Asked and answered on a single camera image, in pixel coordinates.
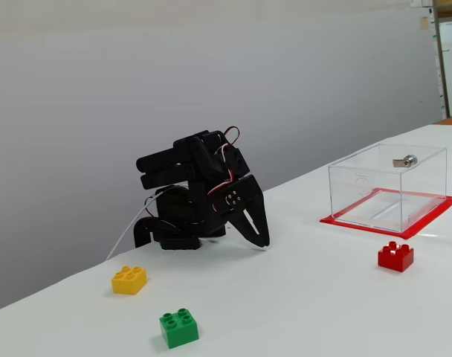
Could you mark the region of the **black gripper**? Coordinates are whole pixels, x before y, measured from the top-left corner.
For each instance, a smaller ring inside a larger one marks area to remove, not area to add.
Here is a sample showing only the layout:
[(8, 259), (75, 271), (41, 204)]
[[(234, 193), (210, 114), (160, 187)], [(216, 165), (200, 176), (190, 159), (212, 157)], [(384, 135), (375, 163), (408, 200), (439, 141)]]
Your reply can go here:
[(239, 149), (221, 147), (219, 158), (226, 169), (224, 182), (210, 190), (210, 203), (214, 212), (231, 215), (228, 221), (248, 242), (260, 248), (270, 245), (264, 197), (255, 177)]

